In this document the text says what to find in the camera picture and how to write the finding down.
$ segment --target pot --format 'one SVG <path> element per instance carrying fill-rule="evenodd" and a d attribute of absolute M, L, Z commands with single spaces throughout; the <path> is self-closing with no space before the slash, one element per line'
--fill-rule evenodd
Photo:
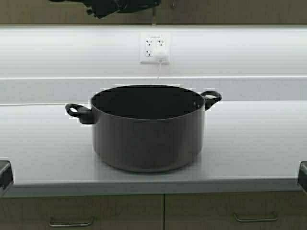
<path fill-rule="evenodd" d="M 127 171 L 156 173 L 196 159 L 203 147 L 205 110 L 221 99 L 215 91 L 132 85 L 96 94 L 92 109 L 68 104 L 66 111 L 82 124 L 93 124 L 93 147 L 102 161 Z"/>

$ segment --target countertop edge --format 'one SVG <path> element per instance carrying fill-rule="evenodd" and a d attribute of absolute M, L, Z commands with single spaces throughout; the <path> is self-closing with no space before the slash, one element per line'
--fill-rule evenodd
<path fill-rule="evenodd" d="M 103 183 L 14 185 L 4 197 L 99 196 L 142 194 L 198 194 L 232 192 L 301 191 L 296 179 L 232 180 L 180 183 Z"/>

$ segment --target countertop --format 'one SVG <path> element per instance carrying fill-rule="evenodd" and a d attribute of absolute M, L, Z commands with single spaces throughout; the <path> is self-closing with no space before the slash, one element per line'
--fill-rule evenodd
<path fill-rule="evenodd" d="M 92 149 L 91 126 L 65 105 L 0 107 L 6 196 L 78 196 L 295 191 L 307 161 L 307 101 L 219 102 L 206 114 L 205 143 L 192 165 L 167 173 L 114 169 Z"/>

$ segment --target pot rim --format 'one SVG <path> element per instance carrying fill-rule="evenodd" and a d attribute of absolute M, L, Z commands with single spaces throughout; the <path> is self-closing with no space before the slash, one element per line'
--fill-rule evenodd
<path fill-rule="evenodd" d="M 94 99 L 98 94 L 100 94 L 100 93 L 102 93 L 102 92 L 105 92 L 105 91 L 107 91 L 107 90 L 110 90 L 110 89 L 124 88 L 124 87 L 127 87 L 127 86 L 140 86 L 140 87 L 141 87 L 141 86 L 144 86 L 144 87 L 146 87 L 146 86 L 163 86 L 163 87 L 169 86 L 169 87 L 172 87 L 172 88 L 184 89 L 184 90 L 193 92 L 193 93 L 197 94 L 199 97 L 201 97 L 201 98 L 203 99 L 203 105 L 202 105 L 200 108 L 198 108 L 198 109 L 196 109 L 196 110 L 194 110 L 194 111 L 192 111 L 192 112 L 189 112 L 189 113 L 187 113 L 187 114 L 184 114 L 184 115 L 181 115 L 181 116 L 175 116 L 175 117 L 171 117 L 171 118 L 163 118 L 163 119 L 141 119 L 141 118 L 131 118 L 131 117 L 113 115 L 113 114 L 106 113 L 105 111 L 102 111 L 102 110 L 98 109 L 96 106 L 94 106 L 94 104 L 93 104 L 93 99 Z M 154 122 L 154 121 L 168 121 L 168 120 L 172 120 L 172 119 L 183 118 L 183 117 L 185 117 L 185 116 L 192 115 L 193 113 L 196 113 L 196 112 L 198 112 L 198 111 L 200 111 L 200 110 L 204 110 L 204 112 L 205 112 L 205 106 L 206 106 L 206 99 L 205 99 L 203 96 L 201 96 L 199 93 L 197 93 L 197 92 L 195 92 L 195 91 L 192 91 L 192 90 L 189 90 L 189 89 L 186 89 L 186 88 L 183 88 L 183 87 L 172 86 L 172 85 L 125 85 L 125 86 L 118 86 L 118 87 L 109 88 L 109 89 L 103 90 L 103 91 L 101 91 L 101 92 L 98 92 L 98 93 L 96 93 L 96 94 L 91 98 L 91 107 L 92 107 L 92 108 L 95 108 L 97 111 L 99 111 L 99 112 L 101 112 L 101 113 L 104 113 L 104 114 L 106 114 L 106 115 L 109 115 L 109 116 L 116 117 L 116 118 L 125 118 L 125 119 L 131 119 L 131 120 L 135 120 L 135 121 L 152 121 L 152 122 Z"/>

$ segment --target wooden cabinet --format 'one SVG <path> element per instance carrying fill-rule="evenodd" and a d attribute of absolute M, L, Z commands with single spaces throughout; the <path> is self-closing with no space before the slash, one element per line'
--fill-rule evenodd
<path fill-rule="evenodd" d="M 162 230 L 162 195 L 0 199 L 0 229 L 51 230 L 55 224 L 86 223 L 85 230 Z"/>
<path fill-rule="evenodd" d="M 137 13 L 114 13 L 104 19 L 87 15 L 86 7 L 77 2 L 48 0 L 2 0 L 0 23 L 13 24 L 149 24 L 153 10 Z"/>
<path fill-rule="evenodd" d="M 271 219 L 273 222 L 238 222 Z M 305 230 L 307 195 L 257 192 L 165 195 L 107 195 L 0 199 L 0 229 L 51 230 L 55 224 L 85 223 L 85 230 Z"/>
<path fill-rule="evenodd" d="M 306 8 L 305 0 L 163 0 L 157 23 L 306 24 Z"/>
<path fill-rule="evenodd" d="M 157 24 L 306 24 L 305 0 L 162 0 Z M 82 3 L 2 0 L 0 24 L 151 24 L 153 9 L 96 19 Z"/>
<path fill-rule="evenodd" d="M 273 222 L 240 223 L 240 219 Z M 303 192 L 166 195 L 165 230 L 304 230 L 307 195 Z"/>

